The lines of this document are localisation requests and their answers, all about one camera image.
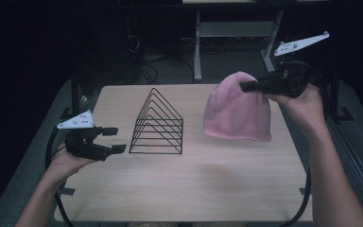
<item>forearm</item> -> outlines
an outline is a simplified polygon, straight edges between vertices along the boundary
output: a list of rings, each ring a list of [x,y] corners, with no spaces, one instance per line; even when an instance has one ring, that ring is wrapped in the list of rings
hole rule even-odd
[[[326,126],[308,132],[316,226],[363,226],[363,209]]]
[[[16,226],[47,226],[52,214],[57,187],[56,183],[51,183],[43,177],[28,201],[23,214],[18,219]]]

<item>wire file sorter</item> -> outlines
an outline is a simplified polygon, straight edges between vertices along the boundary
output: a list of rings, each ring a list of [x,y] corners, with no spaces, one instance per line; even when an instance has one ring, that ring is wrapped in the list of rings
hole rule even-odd
[[[183,119],[152,88],[135,121],[129,153],[182,154]]]

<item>human hand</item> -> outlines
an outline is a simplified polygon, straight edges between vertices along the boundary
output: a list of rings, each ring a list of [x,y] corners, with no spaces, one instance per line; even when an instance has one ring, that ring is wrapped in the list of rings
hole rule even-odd
[[[284,106],[292,120],[300,126],[305,134],[325,126],[322,99],[318,87],[308,84],[305,91],[296,98],[281,95],[267,95],[267,97]]]
[[[74,156],[67,151],[64,144],[60,145],[60,148],[62,149],[52,157],[51,164],[44,174],[46,180],[56,183],[58,186],[66,182],[70,176],[77,173],[84,166],[96,162],[95,160]]]

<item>wooden table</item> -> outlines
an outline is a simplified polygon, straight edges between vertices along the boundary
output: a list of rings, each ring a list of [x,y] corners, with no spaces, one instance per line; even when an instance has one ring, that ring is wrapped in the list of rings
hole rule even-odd
[[[129,153],[135,120],[155,87],[183,118],[182,154]],[[71,220],[274,221],[298,211],[305,172],[279,106],[270,102],[271,142],[226,140],[202,133],[214,84],[103,88],[95,125],[117,127],[95,142],[127,144],[123,154],[84,167],[61,199]],[[312,220],[310,200],[301,220]],[[57,210],[56,219],[62,219]]]

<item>pink beanie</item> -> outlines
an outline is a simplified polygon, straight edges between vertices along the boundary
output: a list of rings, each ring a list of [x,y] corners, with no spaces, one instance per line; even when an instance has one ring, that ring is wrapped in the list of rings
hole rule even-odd
[[[226,139],[270,141],[270,106],[261,92],[241,91],[239,82],[253,81],[247,73],[226,77],[210,94],[203,133]]]

